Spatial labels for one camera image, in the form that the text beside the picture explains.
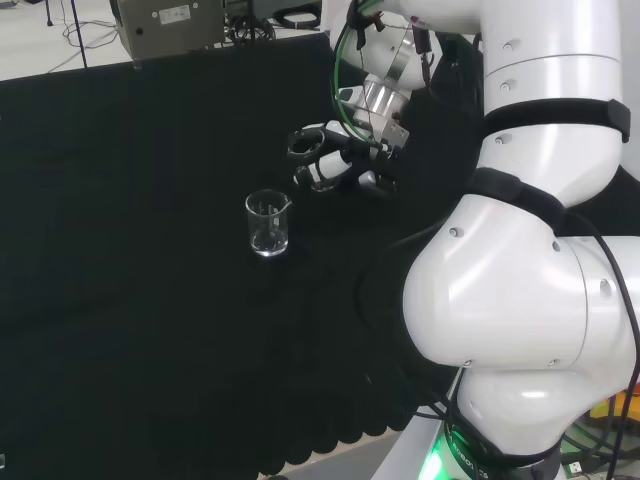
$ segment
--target black cable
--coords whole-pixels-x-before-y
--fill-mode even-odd
[[[609,433],[611,432],[611,427],[613,426],[613,416],[616,410],[616,396],[614,395],[609,399],[609,408],[607,410],[607,425],[605,429],[602,431],[600,438],[597,438],[595,435],[592,435],[591,432],[582,428],[578,424],[574,424],[574,428],[576,428],[580,433],[582,433],[585,437],[595,441],[593,447],[587,450],[584,453],[584,458],[591,457],[595,452],[599,451],[601,447],[606,447],[613,451],[613,446],[607,442],[607,438],[609,438]]]
[[[249,15],[242,15],[234,18],[227,34],[229,40],[236,46],[243,46],[249,43],[267,42],[276,39],[276,31],[268,20],[258,20]]]
[[[585,453],[589,453],[590,455],[586,455],[587,457],[591,456],[591,454],[595,453],[596,451],[600,451],[601,448],[608,448],[609,450],[613,450],[613,445],[611,445],[609,442],[607,442],[605,437],[605,440],[602,440],[601,437],[598,437],[596,435],[594,435],[593,433],[591,433],[589,430],[583,428],[581,425],[578,424],[573,424],[572,427],[574,429],[576,429],[583,437],[588,438],[589,440],[591,440],[592,442],[595,443],[595,449],[593,450],[593,452],[590,452],[589,450],[591,450],[593,447],[591,447],[589,450],[586,450]]]
[[[301,13],[310,13],[316,18],[313,20],[306,20],[304,22],[295,22],[286,18],[288,15],[297,15]],[[318,5],[309,3],[306,5],[300,5],[299,7],[277,10],[273,13],[273,19],[284,28],[291,30],[313,30],[320,26],[321,14],[322,12]]]
[[[414,412],[413,414],[415,417],[420,417],[420,418],[428,418],[430,420],[440,420],[440,416],[438,415],[430,415],[428,413],[422,413],[422,412]]]
[[[609,464],[609,470],[607,472],[607,480],[612,480],[616,463],[618,461],[618,457],[620,456],[620,447],[622,445],[622,437],[624,435],[625,424],[627,422],[627,417],[629,416],[629,408],[631,407],[631,399],[633,398],[632,392],[638,383],[638,377],[640,376],[640,329],[638,328],[638,320],[636,318],[636,312],[633,309],[633,302],[631,301],[631,296],[629,295],[629,290],[627,289],[627,284],[624,280],[624,275],[620,270],[620,266],[616,261],[611,249],[607,245],[607,243],[600,235],[598,229],[586,218],[579,214],[572,214],[576,219],[578,219],[590,232],[590,235],[593,236],[602,251],[604,252],[609,264],[611,265],[611,269],[613,270],[613,274],[616,277],[616,282],[618,283],[618,288],[620,290],[620,295],[624,302],[625,309],[627,310],[627,315],[629,316],[629,322],[631,323],[631,331],[633,333],[633,340],[635,343],[636,349],[636,361],[633,367],[633,372],[631,374],[631,378],[629,380],[629,386],[627,387],[627,394],[624,398],[624,403],[622,405],[622,412],[620,414],[620,421],[618,423],[618,433],[616,435],[616,441],[613,447],[613,454],[611,456],[611,463]]]

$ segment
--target black table surface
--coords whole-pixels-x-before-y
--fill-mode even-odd
[[[413,385],[447,388],[398,305],[422,245],[370,269],[366,324],[354,282],[455,205],[477,125],[416,92],[395,198],[296,192],[286,137],[332,118],[330,71],[313,35],[0,84],[3,476],[252,479],[400,430]],[[248,245],[265,187],[294,197],[275,260]],[[639,196],[620,171],[582,210],[640,234]]]

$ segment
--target label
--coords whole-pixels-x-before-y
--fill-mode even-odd
[[[180,7],[167,8],[166,10],[160,10],[158,13],[160,14],[161,25],[181,22],[183,20],[189,20],[191,18],[189,5],[181,5]]]

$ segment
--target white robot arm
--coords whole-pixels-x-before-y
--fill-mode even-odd
[[[629,129],[618,2],[364,4],[416,27],[482,34],[488,131],[478,170],[489,181],[461,199],[415,260],[405,322],[426,358],[466,369],[458,405],[486,439],[525,459],[552,452],[582,412],[627,387],[636,361],[621,285],[602,249],[592,237],[557,238],[532,205],[584,202],[618,168]],[[390,17],[396,21],[383,18]],[[340,31],[332,30],[334,44]],[[370,27],[362,58],[355,35],[343,58],[362,62],[388,88],[418,88],[419,56],[401,57],[398,74],[400,52],[392,50],[408,32]],[[503,197],[496,182],[522,186],[534,200]],[[640,305],[640,239],[606,242]]]

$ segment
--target glass cup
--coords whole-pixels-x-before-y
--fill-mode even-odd
[[[262,257],[275,257],[289,245],[287,214],[291,200],[275,190],[261,190],[247,197],[249,243]]]

